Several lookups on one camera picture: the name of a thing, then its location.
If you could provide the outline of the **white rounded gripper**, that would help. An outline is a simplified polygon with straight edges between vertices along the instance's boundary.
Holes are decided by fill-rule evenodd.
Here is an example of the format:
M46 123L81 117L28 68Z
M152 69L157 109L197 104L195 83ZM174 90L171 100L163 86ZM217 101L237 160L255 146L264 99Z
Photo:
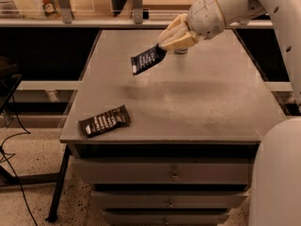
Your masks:
M158 37L166 51L186 49L198 43L198 36L210 40L224 31L225 21L216 0L196 0L188 14L178 15Z

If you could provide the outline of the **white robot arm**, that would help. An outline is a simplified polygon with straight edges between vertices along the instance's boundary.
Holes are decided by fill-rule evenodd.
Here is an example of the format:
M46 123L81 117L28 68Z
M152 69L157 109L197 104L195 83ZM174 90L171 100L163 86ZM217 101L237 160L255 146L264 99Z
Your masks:
M290 78L293 95L301 90L301 0L196 0L161 33L165 50L209 40L234 22L266 12ZM301 226L301 119L287 118L278 104L265 104L261 138L252 170L247 226Z

